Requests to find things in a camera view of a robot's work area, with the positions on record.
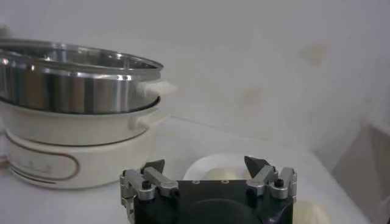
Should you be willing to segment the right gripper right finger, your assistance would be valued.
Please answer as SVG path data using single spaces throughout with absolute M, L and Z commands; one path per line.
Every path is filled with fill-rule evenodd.
M 293 203 L 296 202 L 297 172 L 294 168 L 284 167 L 279 172 L 276 167 L 270 165 L 265 159 L 252 156 L 245 156 L 244 163 L 251 177 L 246 181 L 246 184 L 257 197 L 263 196 L 267 192 L 276 200 L 290 198 Z

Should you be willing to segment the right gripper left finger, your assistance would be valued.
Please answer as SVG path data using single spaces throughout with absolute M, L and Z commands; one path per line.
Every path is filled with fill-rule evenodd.
M 127 218 L 135 218 L 135 199 L 152 201 L 157 194 L 166 198 L 179 198 L 179 183 L 163 175 L 165 160 L 146 163 L 139 171 L 123 170 L 119 176 L 121 204 L 125 207 Z

